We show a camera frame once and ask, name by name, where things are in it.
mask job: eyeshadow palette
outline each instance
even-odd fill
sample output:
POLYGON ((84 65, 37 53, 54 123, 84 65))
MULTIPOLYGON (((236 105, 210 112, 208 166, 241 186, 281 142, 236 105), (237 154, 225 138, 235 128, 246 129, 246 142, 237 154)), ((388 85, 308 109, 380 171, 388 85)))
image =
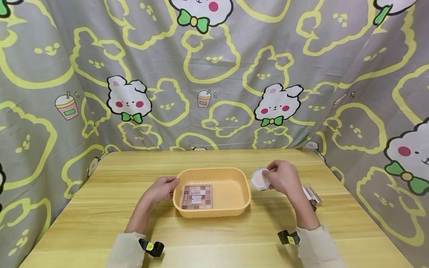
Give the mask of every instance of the eyeshadow palette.
POLYGON ((213 208, 213 187, 211 184, 185 185, 182 196, 182 209, 213 208))

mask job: patterned fabric backdrop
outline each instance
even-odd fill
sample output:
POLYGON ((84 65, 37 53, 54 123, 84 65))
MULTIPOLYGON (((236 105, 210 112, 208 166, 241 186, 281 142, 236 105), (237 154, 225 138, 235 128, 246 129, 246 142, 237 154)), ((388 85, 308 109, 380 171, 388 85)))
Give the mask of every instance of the patterned fabric backdrop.
POLYGON ((0 260, 109 152, 308 148, 429 267, 429 3, 0 1, 0 260))

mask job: cartoon bunny print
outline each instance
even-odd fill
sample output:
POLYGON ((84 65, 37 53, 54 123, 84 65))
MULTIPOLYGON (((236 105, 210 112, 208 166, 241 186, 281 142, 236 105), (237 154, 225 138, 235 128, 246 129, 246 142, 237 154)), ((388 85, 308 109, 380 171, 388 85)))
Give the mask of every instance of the cartoon bunny print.
POLYGON ((24 0, 1 0, 0 1, 0 18, 8 18, 10 16, 9 5, 16 6, 23 2, 24 0))
POLYGON ((120 114, 122 121, 143 123, 143 117, 152 111, 152 103, 146 95, 147 87, 140 80, 130 83, 120 75, 107 78, 109 99, 107 106, 112 113, 120 114))
POLYGON ((6 182, 6 174, 3 172, 3 168, 0 164, 0 195, 3 192, 3 186, 6 182))
POLYGON ((232 0, 170 0, 170 4, 179 11, 177 23, 180 26, 192 26, 206 34, 208 28, 224 23, 233 12, 232 0))
POLYGON ((384 169, 408 183, 410 191, 423 196, 429 191, 429 117, 414 130, 387 142, 384 154, 391 161, 384 169))
POLYGON ((270 124, 281 126, 283 121, 294 115, 301 106, 298 96, 303 90, 301 85, 286 89, 283 89, 281 84, 267 87, 254 111, 255 119, 262 121, 262 127, 270 124))
POLYGON ((314 151, 320 159, 322 159, 323 163, 326 165, 326 159, 325 157, 319 152, 319 144, 317 142, 308 142, 306 145, 304 145, 305 149, 310 149, 314 151))
POLYGON ((380 13, 374 18, 373 24, 380 25, 386 16, 395 16, 409 9, 417 0, 374 0, 374 7, 380 13))

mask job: yellow bunny outline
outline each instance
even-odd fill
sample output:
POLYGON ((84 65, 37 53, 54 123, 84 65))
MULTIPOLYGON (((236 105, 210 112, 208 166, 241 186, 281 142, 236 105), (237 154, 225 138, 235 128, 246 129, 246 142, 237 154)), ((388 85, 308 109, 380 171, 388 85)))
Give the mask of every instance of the yellow bunny outline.
POLYGON ((198 78, 193 77, 189 71, 189 62, 192 58, 192 53, 197 53, 204 47, 203 40, 210 40, 210 39, 215 39, 215 38, 210 35, 210 31, 212 30, 211 27, 209 28, 209 31, 207 34, 200 34, 196 30, 187 30, 185 32, 185 34, 183 35, 182 41, 181 41, 182 46, 187 50, 186 58, 183 62, 183 70, 184 70, 187 78, 193 83, 196 83, 196 84, 214 84, 214 83, 217 83, 219 81, 224 80, 225 78, 230 77, 240 67, 241 55, 236 50, 235 45, 231 41, 230 29, 228 28, 228 26, 226 24, 221 24, 217 27, 220 27, 224 30, 224 35, 226 37, 226 44, 229 46, 231 53, 236 57, 235 66, 233 68, 229 69, 226 73, 224 73, 218 77, 213 77, 213 78, 209 78, 209 79, 198 79, 198 78), (191 35, 196 35, 196 36, 202 37, 201 41, 199 42, 199 45, 195 48, 193 48, 191 45, 189 45, 187 43, 187 40, 191 37, 191 35))
POLYGON ((361 152, 366 152, 368 154, 377 154, 379 152, 382 152, 384 150, 384 148, 386 147, 387 134, 386 134, 386 128, 384 126, 383 121, 373 111, 371 111, 371 109, 369 109, 366 105, 363 105, 362 103, 351 102, 351 103, 347 103, 347 104, 341 106, 340 108, 338 108, 336 110, 335 115, 327 118, 323 122, 323 125, 327 126, 329 129, 331 129, 334 132, 334 134, 332 135, 332 141, 334 141, 335 145, 338 148, 340 148, 341 150, 345 150, 345 151, 346 150, 358 150, 361 152), (337 137, 341 136, 339 129, 342 128, 342 126, 343 126, 343 123, 339 119, 339 117, 341 116, 341 114, 344 110, 349 109, 349 108, 362 109, 368 115, 368 117, 371 119, 371 121, 373 121, 377 125, 378 131, 379 131, 379 134, 378 134, 379 145, 377 147, 374 147, 373 149, 368 149, 366 147, 360 147, 360 146, 356 146, 356 145, 342 146, 338 143, 337 137), (329 123, 328 123, 329 121, 337 122, 338 126, 336 128, 332 127, 331 125, 329 125, 329 123))
POLYGON ((43 125, 46 128, 46 131, 50 134, 48 141, 46 142, 46 147, 43 151, 42 156, 40 157, 39 163, 37 164, 37 167, 34 170, 34 172, 29 177, 22 179, 20 181, 6 182, 4 184, 3 186, 4 190, 12 190, 12 189, 16 189, 21 186, 29 184, 40 175, 40 173, 43 170, 43 167, 45 166, 45 163, 48 159, 49 154, 54 148, 55 142, 57 140, 57 131, 55 130, 54 126, 51 124, 50 121, 44 118, 37 118, 32 114, 26 114, 21 108, 19 108, 15 103, 11 101, 5 101, 3 103, 0 103, 0 110, 4 108, 10 108, 12 112, 17 113, 21 119, 27 119, 33 124, 43 125))
POLYGON ((332 171, 332 173, 334 173, 335 171, 337 171, 341 175, 340 182, 344 185, 344 182, 345 182, 344 173, 341 170, 339 170, 336 166, 331 166, 329 169, 332 171))
POLYGON ((122 123, 120 123, 118 125, 118 129, 122 133, 122 140, 124 141, 124 143, 126 145, 130 146, 131 148, 134 148, 134 149, 137 149, 137 150, 147 150, 147 151, 150 151, 150 150, 153 150, 153 149, 159 149, 160 145, 162 144, 162 137, 157 132, 152 131, 152 125, 149 125, 149 124, 140 124, 140 125, 136 126, 135 124, 133 124, 131 122, 122 122, 122 123), (140 133, 142 133, 143 135, 149 135, 149 134, 155 135, 157 137, 157 139, 158 139, 157 145, 156 146, 152 146, 152 147, 132 145, 128 141, 128 139, 127 139, 127 133, 124 131, 124 129, 122 127, 125 124, 133 126, 133 129, 139 129, 140 133), (147 127, 148 130, 147 131, 141 131, 140 128, 142 128, 142 127, 147 127))
POLYGON ((95 132, 95 134, 97 136, 100 136, 100 134, 98 133, 98 126, 102 122, 104 122, 106 120, 109 120, 110 116, 112 115, 112 112, 110 111, 109 107, 107 107, 107 105, 102 100, 100 100, 100 98, 97 97, 96 95, 94 95, 92 93, 89 93, 89 92, 85 92, 85 91, 84 91, 84 94, 85 94, 85 98, 83 98, 83 100, 82 100, 81 115, 82 115, 83 122, 85 123, 85 126, 82 129, 82 136, 85 139, 87 139, 94 132, 95 132), (106 116, 105 117, 101 117, 101 119, 98 120, 98 121, 96 121, 96 122, 94 122, 92 120, 88 120, 86 118, 86 114, 85 114, 85 107, 86 107, 86 103, 87 103, 87 99, 86 98, 91 98, 91 99, 95 100, 96 102, 98 102, 101 105, 101 107, 106 111, 106 116), (88 129, 88 127, 90 125, 92 126, 92 130, 89 133, 86 133, 86 130, 88 129))
POLYGON ((81 33, 88 33, 93 40, 91 45, 103 48, 104 49, 104 51, 103 51, 104 55, 111 60, 117 61, 124 71, 125 79, 127 81, 131 81, 131 72, 130 72, 130 69, 128 69, 128 67, 125 65, 125 62, 123 60, 123 58, 125 57, 125 50, 121 46, 121 44, 116 40, 110 40, 110 39, 100 40, 100 39, 98 39, 97 36, 94 34, 94 32, 88 27, 79 27, 73 31, 73 34, 74 34, 73 41, 74 41, 75 46, 73 48, 73 53, 70 56, 70 62, 72 64, 74 70, 78 74, 82 75, 83 77, 91 80, 92 82, 94 82, 94 83, 96 83, 102 87, 108 87, 108 84, 105 80, 103 80, 103 81, 98 80, 97 78, 93 77, 92 75, 85 72, 84 70, 81 70, 79 68, 79 65, 77 64, 76 59, 80 56, 79 52, 80 52, 80 49, 82 48, 82 46, 80 44, 80 41, 81 41, 80 34, 81 33), (116 54, 115 56, 111 55, 107 52, 107 49, 104 47, 104 45, 114 45, 120 50, 120 52, 118 54, 116 54))
MULTIPOLYGON (((305 97, 303 97, 302 99, 299 99, 299 100, 300 100, 300 102, 301 102, 301 104, 302 104, 304 101, 308 100, 308 98, 309 98, 308 96, 309 96, 309 95, 314 95, 314 94, 320 95, 319 89, 320 89, 322 86, 325 86, 325 85, 334 87, 334 92, 336 91, 336 89, 337 89, 337 87, 338 87, 338 84, 336 84, 336 83, 332 83, 332 82, 321 82, 321 83, 317 84, 317 85, 316 85, 312 90, 310 90, 310 89, 304 89, 304 90, 303 90, 303 92, 307 92, 308 94, 307 94, 305 97)), ((313 121, 299 121, 299 120, 295 119, 293 116, 291 116, 291 117, 289 118, 289 121, 291 121, 292 123, 295 123, 295 124, 301 125, 301 126, 314 126, 314 125, 316 124, 316 122, 315 122, 315 121, 314 121, 314 122, 313 122, 313 121)))
POLYGON ((45 224, 43 225, 43 228, 40 232, 39 237, 36 240, 36 243, 42 238, 42 236, 46 233, 46 231, 49 229, 49 226, 51 224, 51 214, 52 214, 52 207, 51 202, 48 198, 43 198, 39 202, 35 204, 31 204, 30 198, 22 198, 20 200, 17 200, 9 205, 7 205, 1 212, 0 212, 0 230, 3 229, 5 226, 7 227, 13 227, 16 226, 18 223, 20 223, 25 217, 28 216, 31 210, 36 209, 40 206, 44 205, 46 207, 46 220, 45 224), (16 218, 14 221, 3 224, 4 217, 6 216, 6 213, 11 211, 12 209, 18 207, 19 205, 22 206, 22 214, 16 218))
POLYGON ((398 84, 392 90, 392 98, 398 105, 399 109, 404 113, 404 115, 411 121, 414 125, 420 124, 423 122, 423 119, 415 114, 410 107, 405 103, 404 98, 399 94, 399 91, 404 87, 404 84, 412 79, 417 78, 422 75, 424 72, 429 70, 429 65, 423 65, 412 73, 405 75, 399 80, 398 84))
POLYGON ((183 113, 181 113, 176 119, 174 119, 170 122, 163 122, 161 120, 158 120, 152 113, 149 113, 148 116, 163 126, 174 126, 177 123, 179 123, 180 121, 182 121, 183 118, 187 117, 187 115, 189 114, 189 110, 190 110, 190 104, 189 104, 189 100, 182 93, 177 80, 172 79, 172 78, 161 78, 158 80, 156 88, 148 88, 148 91, 153 92, 153 97, 149 98, 149 100, 152 102, 152 104, 153 104, 153 101, 156 100, 156 98, 157 98, 156 94, 164 91, 163 89, 161 89, 161 85, 164 82, 173 83, 173 86, 176 89, 176 93, 180 96, 180 99, 185 103, 185 111, 183 113))
POLYGON ((202 126, 203 128, 205 128, 205 129, 214 130, 214 131, 216 132, 216 136, 217 136, 217 137, 219 137, 219 138, 230 138, 230 137, 232 137, 234 134, 236 134, 238 131, 240 131, 240 130, 242 130, 242 129, 244 129, 244 128, 248 127, 248 126, 250 126, 250 125, 253 123, 253 121, 255 120, 255 118, 254 118, 254 117, 255 117, 255 116, 254 116, 254 114, 253 114, 253 111, 252 111, 252 110, 250 110, 250 108, 249 108, 247 105, 245 105, 244 103, 241 103, 241 102, 233 102, 233 101, 229 101, 229 100, 222 100, 222 101, 219 101, 219 102, 215 103, 212 107, 210 107, 210 110, 208 111, 208 119, 204 119, 204 120, 202 120, 202 121, 201 121, 201 126, 202 126), (213 113, 214 113, 214 111, 215 111, 215 109, 216 109, 217 107, 219 107, 219 106, 221 106, 221 105, 226 105, 226 104, 228 104, 228 105, 233 105, 233 106, 236 106, 236 107, 240 107, 240 108, 242 108, 243 110, 245 110, 245 111, 247 112, 247 114, 250 116, 250 121, 249 121, 249 123, 247 123, 247 124, 245 124, 245 125, 243 125, 243 126, 241 126, 241 127, 239 127, 239 128, 236 128, 236 129, 235 129, 234 131, 232 131, 230 134, 228 134, 228 135, 224 136, 224 135, 221 135, 221 134, 220 134, 220 131, 222 131, 223 129, 218 127, 219 122, 218 122, 216 119, 214 119, 214 118, 213 118, 213 113), (208 122, 213 122, 215 126, 214 126, 214 127, 208 127, 208 126, 207 126, 207 123, 208 123, 208 122))
POLYGON ((112 145, 109 144, 107 146, 103 146, 103 145, 99 145, 99 144, 93 144, 90 147, 88 147, 85 151, 83 151, 82 153, 80 153, 79 155, 73 157, 72 159, 68 160, 62 170, 61 170, 61 178, 63 179, 63 181, 67 184, 67 189, 64 191, 64 198, 66 199, 71 199, 73 198, 73 196, 75 195, 74 193, 70 193, 70 190, 72 189, 72 187, 74 185, 82 185, 83 184, 83 180, 77 180, 77 181, 72 181, 72 179, 69 178, 68 176, 68 172, 70 167, 76 163, 77 161, 79 161, 81 158, 83 158, 84 156, 86 156, 88 153, 92 152, 93 150, 100 150, 101 154, 103 155, 104 153, 107 152, 107 149, 110 147, 114 147, 116 148, 116 150, 121 151, 116 145, 112 145))
POLYGON ((198 133, 186 132, 186 133, 183 133, 182 135, 180 135, 176 139, 176 146, 170 146, 170 151, 174 151, 174 149, 180 149, 182 151, 186 151, 184 148, 180 147, 180 142, 182 141, 183 138, 188 137, 188 136, 193 136, 193 137, 203 139, 206 142, 208 142, 213 147, 213 149, 219 150, 218 146, 210 138, 208 138, 204 135, 198 134, 198 133))
POLYGON ((130 41, 129 31, 130 30, 136 30, 136 28, 134 26, 132 26, 127 21, 127 19, 125 18, 130 14, 130 9, 128 8, 128 4, 127 4, 126 0, 110 0, 110 1, 117 1, 121 4, 122 8, 124 9, 123 20, 120 20, 119 18, 115 17, 112 14, 112 12, 110 11, 109 5, 107 4, 107 1, 109 1, 109 0, 104 0, 104 5, 106 6, 107 14, 117 25, 122 27, 122 39, 124 40, 124 43, 131 48, 136 48, 139 50, 146 50, 148 47, 155 44, 157 41, 163 40, 166 37, 172 37, 173 34, 175 33, 176 29, 177 29, 178 24, 176 22, 176 20, 177 20, 176 12, 175 12, 174 8, 170 5, 168 0, 164 0, 164 3, 166 5, 166 9, 168 10, 168 14, 170 15, 170 18, 172 21, 172 24, 171 24, 169 30, 167 32, 161 32, 158 35, 152 36, 150 40, 145 41, 141 45, 135 44, 135 43, 130 41))
POLYGON ((411 246, 415 246, 415 247, 419 247, 424 243, 425 240, 425 235, 424 232, 422 230, 422 227, 420 226, 417 217, 425 217, 426 216, 426 211, 423 208, 420 200, 418 199, 417 196, 411 194, 410 192, 406 191, 405 189, 401 188, 398 186, 398 184, 396 183, 395 178, 393 178, 390 174, 386 173, 386 171, 382 168, 379 167, 371 167, 370 170, 368 171, 368 173, 366 174, 366 176, 357 182, 356 184, 356 195, 358 196, 358 198, 360 199, 360 201, 366 206, 366 209, 371 213, 371 215, 377 219, 379 221, 379 223, 381 224, 381 226, 383 226, 383 228, 388 231, 390 234, 394 235, 395 237, 399 238, 400 240, 402 240, 403 242, 411 245, 411 246), (416 234, 414 237, 405 237, 401 234, 399 234, 398 232, 396 232, 395 230, 393 230, 387 223, 386 221, 372 208, 372 206, 369 204, 369 202, 362 196, 361 194, 361 186, 365 185, 366 182, 368 182, 369 180, 372 179, 372 176, 374 175, 374 173, 376 171, 379 171, 383 174, 385 174, 387 176, 387 178, 390 180, 391 184, 388 184, 387 186, 389 186, 390 188, 394 189, 398 194, 405 194, 408 195, 409 197, 411 197, 418 209, 413 209, 413 208, 409 208, 403 201, 402 196, 399 196, 399 202, 401 203, 401 206, 404 208, 404 210, 410 214, 410 218, 411 221, 414 224, 414 227, 416 229, 416 234))
POLYGON ((259 12, 254 11, 252 8, 249 7, 249 5, 246 3, 245 0, 236 0, 237 4, 244 10, 246 13, 248 13, 250 16, 254 17, 255 19, 267 23, 277 23, 284 19, 286 16, 287 11, 289 10, 290 6, 290 0, 286 0, 286 6, 284 7, 283 11, 278 16, 270 16, 266 14, 262 14, 259 12))
POLYGON ((288 140, 289 140, 288 144, 281 147, 281 149, 287 148, 293 142, 293 138, 287 133, 289 128, 287 128, 286 126, 277 126, 277 127, 272 128, 272 129, 269 127, 263 126, 263 127, 256 129, 254 132, 254 139, 253 139, 253 144, 252 144, 253 149, 257 149, 256 144, 258 143, 259 131, 261 131, 262 129, 266 129, 267 130, 266 133, 274 132, 274 135, 276 135, 276 136, 285 136, 286 138, 288 138, 288 140), (283 131, 281 133, 277 133, 276 130, 278 130, 278 129, 282 129, 283 131))
POLYGON ((296 33, 301 35, 304 38, 307 38, 307 41, 305 42, 305 45, 304 45, 304 48, 302 49, 302 52, 308 56, 318 57, 318 56, 322 55, 323 53, 325 53, 331 49, 333 49, 334 47, 336 47, 338 45, 345 44, 351 40, 359 39, 372 27, 372 21, 375 18, 376 12, 372 6, 373 0, 367 0, 367 2, 368 2, 368 16, 367 16, 368 23, 361 29, 360 32, 358 32, 357 34, 354 34, 354 35, 349 35, 349 36, 347 36, 341 40, 333 41, 329 46, 324 47, 323 49, 321 49, 317 52, 312 52, 312 51, 309 51, 310 44, 313 40, 319 39, 319 37, 314 33, 313 30, 311 30, 311 33, 307 33, 303 30, 304 20, 308 19, 308 18, 315 18, 316 24, 313 27, 313 29, 318 28, 320 26, 321 21, 322 21, 322 17, 321 17, 322 14, 320 13, 319 10, 322 7, 324 2, 325 2, 325 0, 319 0, 319 3, 316 5, 315 9, 305 12, 299 18, 298 24, 296 25, 296 33))
MULTIPOLYGON (((51 16, 51 14, 48 12, 46 7, 43 5, 43 3, 40 0, 26 0, 24 3, 30 3, 35 5, 42 15, 46 16, 51 25, 57 28, 57 26, 54 23, 54 20, 51 16)), ((21 24, 21 23, 28 23, 25 19, 21 19, 16 17, 13 10, 15 7, 11 6, 11 12, 9 18, 0 19, 0 21, 6 21, 7 27, 21 24)), ((27 81, 23 78, 18 77, 14 72, 10 69, 7 60, 6 60, 6 53, 4 52, 3 48, 9 48, 12 47, 18 40, 18 34, 14 32, 13 30, 7 29, 9 36, 7 36, 4 40, 0 40, 0 69, 3 71, 4 75, 15 85, 21 88, 25 89, 45 89, 49 87, 56 87, 62 84, 65 84, 67 81, 71 79, 75 71, 73 70, 73 66, 70 65, 70 68, 60 77, 57 77, 55 79, 45 81, 45 82, 31 82, 27 81)))
POLYGON ((255 58, 255 61, 254 61, 254 63, 249 67, 249 69, 247 70, 247 71, 245 71, 245 73, 243 74, 243 87, 247 90, 247 91, 249 91, 250 93, 252 93, 252 94, 254 94, 254 95, 256 95, 256 96, 259 96, 259 97, 262 97, 262 95, 263 95, 263 92, 260 92, 260 91, 257 91, 257 90, 255 90, 255 89, 253 89, 251 86, 249 86, 248 84, 247 84, 247 82, 248 82, 248 76, 253 72, 253 70, 255 69, 255 67, 256 66, 258 66, 259 65, 259 61, 261 60, 261 58, 262 58, 262 55, 263 55, 263 53, 265 52, 265 51, 270 51, 271 52, 271 56, 270 57, 268 57, 268 60, 275 60, 276 61, 276 63, 275 63, 275 67, 276 67, 276 69, 278 69, 279 71, 283 71, 283 75, 284 75, 284 83, 283 83, 283 87, 284 88, 287 88, 287 86, 288 86, 288 84, 289 84, 289 73, 288 73, 288 68, 289 67, 291 67, 293 64, 294 64, 294 59, 293 59, 293 55, 291 54, 291 53, 280 53, 280 54, 276 54, 275 53, 275 50, 274 50, 274 46, 272 46, 272 45, 269 45, 269 46, 266 46, 266 47, 264 47, 264 48, 262 48, 262 49, 260 49, 259 51, 258 51, 258 55, 256 56, 256 58, 255 58), (285 66, 280 66, 279 64, 278 64, 278 58, 281 58, 281 57, 286 57, 288 60, 289 60, 289 62, 285 65, 285 66))

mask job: table surface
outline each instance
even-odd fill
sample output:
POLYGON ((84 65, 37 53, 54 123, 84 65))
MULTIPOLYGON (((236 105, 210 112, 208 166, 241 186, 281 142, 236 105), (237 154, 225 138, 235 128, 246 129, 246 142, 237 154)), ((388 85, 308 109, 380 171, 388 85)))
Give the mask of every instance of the table surface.
MULTIPOLYGON (((117 234, 158 177, 192 168, 237 167, 250 179, 256 168, 274 159, 296 165, 302 183, 319 194, 323 205, 317 215, 349 267, 411 267, 319 157, 296 149, 111 153, 21 267, 105 267, 117 234)), ((297 247, 283 246, 277 237, 277 232, 296 227, 288 199, 253 187, 251 194, 250 206, 237 217, 185 219, 172 202, 162 202, 146 235, 165 244, 164 254, 156 259, 146 254, 143 267, 302 267, 297 247)))

